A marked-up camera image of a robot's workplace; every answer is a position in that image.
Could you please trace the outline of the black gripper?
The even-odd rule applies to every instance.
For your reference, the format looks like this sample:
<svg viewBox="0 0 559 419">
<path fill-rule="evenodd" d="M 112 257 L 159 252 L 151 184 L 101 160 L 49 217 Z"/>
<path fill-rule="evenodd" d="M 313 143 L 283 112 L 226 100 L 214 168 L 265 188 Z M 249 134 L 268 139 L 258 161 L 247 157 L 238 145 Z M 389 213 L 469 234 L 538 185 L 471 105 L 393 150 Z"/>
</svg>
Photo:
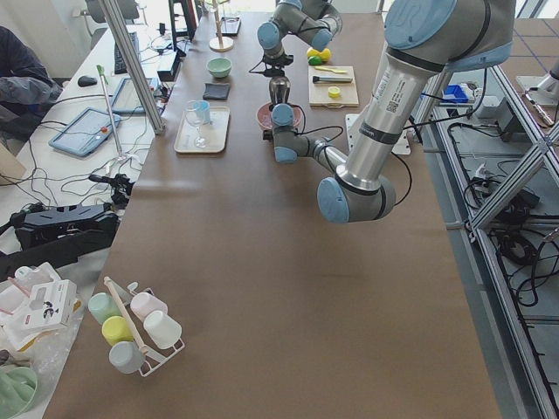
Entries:
<svg viewBox="0 0 559 419">
<path fill-rule="evenodd" d="M 293 63 L 293 55 L 282 52 L 279 56 L 272 57 L 265 54 L 262 62 L 265 64 L 265 69 L 261 72 L 262 75 L 267 78 L 284 77 L 284 68 Z"/>
<path fill-rule="evenodd" d="M 262 132 L 262 139 L 264 141 L 273 141 L 273 131 L 271 129 L 265 129 Z"/>
</svg>

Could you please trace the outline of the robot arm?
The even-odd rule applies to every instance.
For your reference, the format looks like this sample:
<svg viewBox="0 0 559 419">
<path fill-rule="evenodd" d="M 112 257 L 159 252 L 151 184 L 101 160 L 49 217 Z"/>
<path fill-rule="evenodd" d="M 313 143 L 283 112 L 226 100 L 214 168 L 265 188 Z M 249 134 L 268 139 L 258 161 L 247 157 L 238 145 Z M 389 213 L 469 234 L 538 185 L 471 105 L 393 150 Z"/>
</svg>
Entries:
<svg viewBox="0 0 559 419">
<path fill-rule="evenodd" d="M 272 136 L 278 162 L 311 157 L 331 171 L 317 190 L 322 215 L 332 223 L 380 219 L 396 193 L 382 174 L 384 163 L 411 116 L 427 81 L 448 70 L 464 72 L 503 63 L 513 43 L 511 1 L 396 1 L 384 22 L 385 49 L 378 83 L 362 111 L 354 146 L 341 153 L 323 139 L 293 128 L 287 102 L 292 63 L 283 38 L 294 35 L 317 51 L 342 29 L 329 1 L 282 1 L 257 31 L 272 102 Z"/>
<path fill-rule="evenodd" d="M 273 15 L 257 30 L 265 69 L 256 73 L 267 78 L 285 75 L 284 68 L 293 63 L 293 55 L 287 54 L 283 46 L 287 35 L 294 35 L 322 52 L 341 31 L 342 17 L 331 1 L 278 1 Z"/>
</svg>

